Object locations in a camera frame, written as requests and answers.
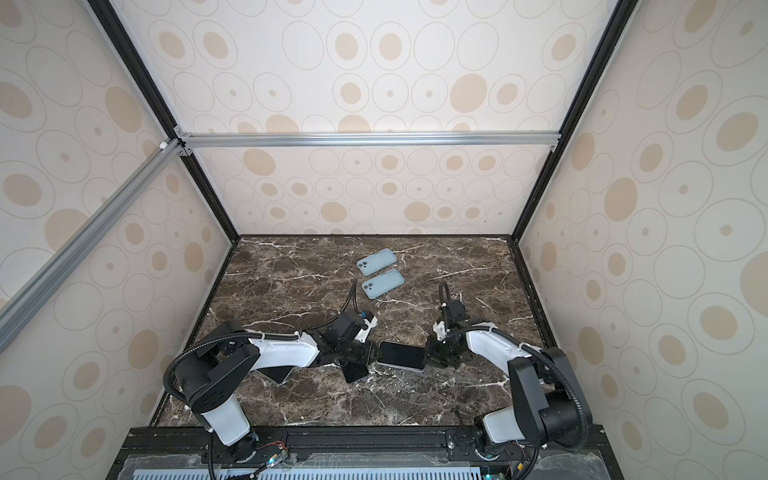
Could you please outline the pink phone black screen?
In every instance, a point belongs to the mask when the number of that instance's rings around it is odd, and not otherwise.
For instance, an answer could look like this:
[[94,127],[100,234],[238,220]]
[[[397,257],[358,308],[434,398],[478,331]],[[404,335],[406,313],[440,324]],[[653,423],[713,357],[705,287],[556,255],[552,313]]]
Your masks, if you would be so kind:
[[423,371],[425,369],[425,349],[382,341],[378,345],[377,362],[393,368]]

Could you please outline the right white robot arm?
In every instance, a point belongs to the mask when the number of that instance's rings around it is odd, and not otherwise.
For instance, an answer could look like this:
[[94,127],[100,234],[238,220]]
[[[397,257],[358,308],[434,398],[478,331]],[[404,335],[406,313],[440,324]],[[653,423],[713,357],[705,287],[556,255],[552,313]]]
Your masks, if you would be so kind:
[[476,421],[482,454],[507,443],[534,448],[554,443],[567,451],[586,446],[592,412],[562,350],[540,349],[473,319],[458,299],[440,302],[440,318],[425,348],[430,366],[457,368],[479,356],[506,374],[512,405]]

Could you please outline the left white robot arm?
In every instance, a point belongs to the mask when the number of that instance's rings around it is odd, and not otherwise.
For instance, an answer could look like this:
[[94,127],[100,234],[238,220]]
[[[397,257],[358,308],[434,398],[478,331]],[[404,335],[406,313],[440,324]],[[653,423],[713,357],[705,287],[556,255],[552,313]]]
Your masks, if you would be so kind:
[[377,347],[369,335],[378,325],[370,311],[343,311],[318,327],[292,334],[247,330],[226,322],[170,361],[163,386],[226,447],[240,444],[252,425],[235,392],[253,372],[277,384],[295,369],[335,365],[345,381],[369,374]]

